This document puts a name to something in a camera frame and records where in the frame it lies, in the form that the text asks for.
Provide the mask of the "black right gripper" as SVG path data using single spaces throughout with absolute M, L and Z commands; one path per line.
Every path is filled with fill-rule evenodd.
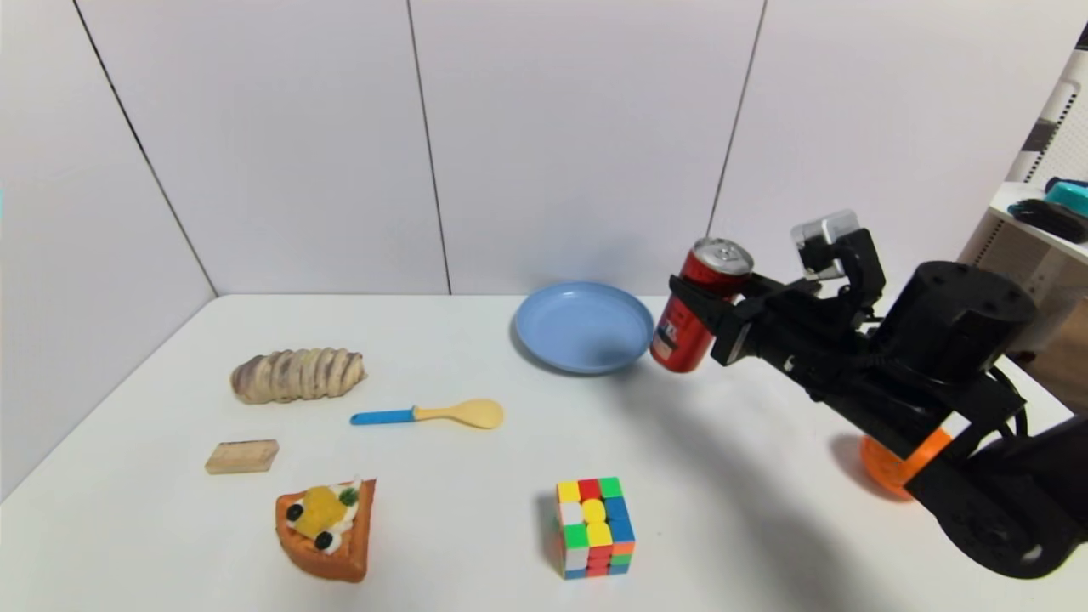
M 669 289 L 669 319 L 683 328 L 698 322 L 716 336 L 710 355 L 724 366 L 758 358 L 814 400 L 877 397 L 878 359 L 860 333 L 871 306 L 850 283 L 829 297 L 819 295 L 818 281 L 784 284 L 759 274 L 710 284 L 670 276 Z

